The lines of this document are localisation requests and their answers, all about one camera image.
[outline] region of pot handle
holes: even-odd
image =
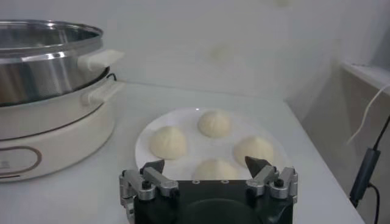
[[[85,105],[91,105],[95,103],[105,103],[111,97],[113,97],[119,90],[121,90],[124,87],[124,85],[125,82],[107,79],[107,81],[103,83],[103,85],[83,95],[82,102]]]
[[[77,59],[77,66],[83,72],[93,72],[109,67],[114,62],[123,58],[124,53],[112,49],[92,52],[82,55]]]

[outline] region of metal rim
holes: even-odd
[[[51,44],[47,46],[39,46],[39,47],[12,47],[12,48],[0,48],[0,54],[6,53],[16,53],[16,52],[25,52],[25,51],[33,51],[37,49],[56,49],[56,48],[72,48],[77,46],[83,46],[84,44],[95,42],[96,40],[100,40],[103,36],[103,30],[94,27],[89,26],[85,24],[78,24],[78,23],[68,23],[63,21],[53,21],[53,20],[35,20],[35,19],[8,19],[8,20],[1,20],[0,19],[0,26],[6,26],[6,25],[35,25],[35,26],[41,26],[45,27],[47,29],[55,29],[59,27],[67,27],[70,29],[81,29],[85,30],[87,32],[93,32],[96,33],[96,37],[88,38],[85,40],[80,41],[73,41],[70,43],[62,43],[62,44]]]
[[[28,105],[29,103],[35,103],[35,102],[41,102],[41,101],[45,101],[45,100],[51,100],[53,98],[56,98],[56,97],[61,97],[61,96],[65,96],[67,94],[71,94],[71,93],[76,93],[88,86],[91,86],[95,83],[97,83],[98,81],[106,78],[110,73],[110,67],[107,67],[104,69],[104,72],[99,75],[99,77],[97,77],[96,79],[82,85],[82,86],[79,86],[77,88],[75,88],[74,90],[72,91],[69,91],[69,92],[66,92],[66,93],[61,93],[61,94],[53,94],[53,95],[49,95],[49,96],[45,96],[45,97],[40,97],[40,98],[37,98],[37,99],[32,99],[32,100],[28,100],[28,101],[20,101],[20,102],[17,102],[17,103],[0,103],[0,109],[1,108],[13,108],[13,107],[19,107],[19,106],[25,106],[25,105]]]

